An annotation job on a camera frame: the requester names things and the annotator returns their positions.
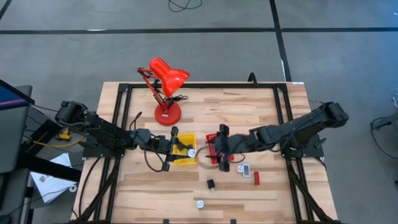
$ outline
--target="gray carpet floor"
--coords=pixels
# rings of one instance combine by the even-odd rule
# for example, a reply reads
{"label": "gray carpet floor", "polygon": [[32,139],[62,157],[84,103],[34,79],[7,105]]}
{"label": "gray carpet floor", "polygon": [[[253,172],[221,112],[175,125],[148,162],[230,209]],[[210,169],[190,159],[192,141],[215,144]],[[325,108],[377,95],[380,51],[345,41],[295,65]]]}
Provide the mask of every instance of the gray carpet floor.
{"label": "gray carpet floor", "polygon": [[[275,1],[282,30],[398,27],[395,0]],[[268,0],[203,0],[198,9],[179,13],[170,12],[166,0],[12,0],[0,20],[0,31],[273,26]],[[282,36],[292,81],[305,82],[310,100],[337,101],[350,116],[345,127],[321,133],[328,139],[323,148],[339,219],[398,223],[398,161],[377,148],[369,131],[374,118],[397,112],[390,91],[398,88],[398,32]],[[274,32],[0,34],[0,78],[32,85],[37,104],[50,108],[75,100],[95,110],[103,82],[139,81],[135,69],[147,67],[153,57],[188,70],[191,81],[245,81],[250,72],[259,81],[285,80]],[[398,138],[390,128],[376,138],[398,157]],[[66,222],[74,199],[65,193],[49,205],[36,205],[34,223]]]}

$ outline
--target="lamp base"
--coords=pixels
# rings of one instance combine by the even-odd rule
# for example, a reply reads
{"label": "lamp base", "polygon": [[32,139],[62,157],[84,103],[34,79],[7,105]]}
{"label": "lamp base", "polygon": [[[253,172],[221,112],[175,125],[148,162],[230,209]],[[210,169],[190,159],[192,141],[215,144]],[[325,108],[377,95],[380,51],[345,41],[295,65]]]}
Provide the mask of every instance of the lamp base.
{"label": "lamp base", "polygon": [[177,123],[181,118],[181,108],[178,104],[173,103],[169,108],[169,112],[165,113],[160,105],[156,106],[155,119],[163,126],[170,126]]}

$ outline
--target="white paper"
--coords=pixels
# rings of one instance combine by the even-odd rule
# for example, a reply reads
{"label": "white paper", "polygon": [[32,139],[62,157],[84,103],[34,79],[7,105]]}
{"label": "white paper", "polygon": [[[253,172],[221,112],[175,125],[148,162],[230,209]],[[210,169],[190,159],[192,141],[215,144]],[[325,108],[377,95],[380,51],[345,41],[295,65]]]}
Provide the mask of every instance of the white paper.
{"label": "white paper", "polygon": [[[54,162],[56,164],[61,164],[67,167],[71,166],[69,155],[67,153],[64,153],[52,159],[51,162]],[[51,202],[60,194],[62,194],[64,191],[68,190],[67,189],[68,187],[76,185],[76,182],[58,179],[49,175],[38,174],[36,172],[30,172],[30,174],[32,175],[32,178],[40,192],[40,195],[43,197],[43,195],[48,194],[43,197],[44,203]]]}

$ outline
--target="yellow tray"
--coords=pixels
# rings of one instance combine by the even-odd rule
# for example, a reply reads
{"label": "yellow tray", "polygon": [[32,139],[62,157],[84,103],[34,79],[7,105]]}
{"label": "yellow tray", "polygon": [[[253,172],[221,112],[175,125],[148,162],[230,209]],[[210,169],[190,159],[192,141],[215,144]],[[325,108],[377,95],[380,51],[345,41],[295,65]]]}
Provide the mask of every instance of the yellow tray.
{"label": "yellow tray", "polygon": [[[182,142],[184,145],[192,145],[193,149],[197,149],[197,142],[195,140],[195,135],[194,134],[179,134],[178,139],[180,142]],[[181,156],[186,156],[188,154],[187,149],[182,149],[179,150],[176,145],[173,145],[173,154],[175,155],[181,155]],[[196,164],[198,162],[198,158],[192,158],[192,159],[177,159],[176,161],[173,162],[175,165],[189,165],[189,164]]]}

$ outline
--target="red desk lamp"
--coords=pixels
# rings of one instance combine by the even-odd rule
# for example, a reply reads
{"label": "red desk lamp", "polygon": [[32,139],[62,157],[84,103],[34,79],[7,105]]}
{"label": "red desk lamp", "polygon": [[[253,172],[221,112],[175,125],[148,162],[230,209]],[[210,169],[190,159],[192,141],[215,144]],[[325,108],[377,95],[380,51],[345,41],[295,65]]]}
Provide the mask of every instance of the red desk lamp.
{"label": "red desk lamp", "polygon": [[[190,75],[184,70],[170,68],[161,58],[152,59],[149,68],[138,68],[137,71],[141,74],[150,90],[152,90],[156,101],[159,103],[155,109],[155,119],[161,125],[173,125],[181,118],[181,108],[174,102],[172,95]],[[155,79],[153,84],[149,82],[150,78]],[[163,92],[156,88],[159,80],[162,81]]]}

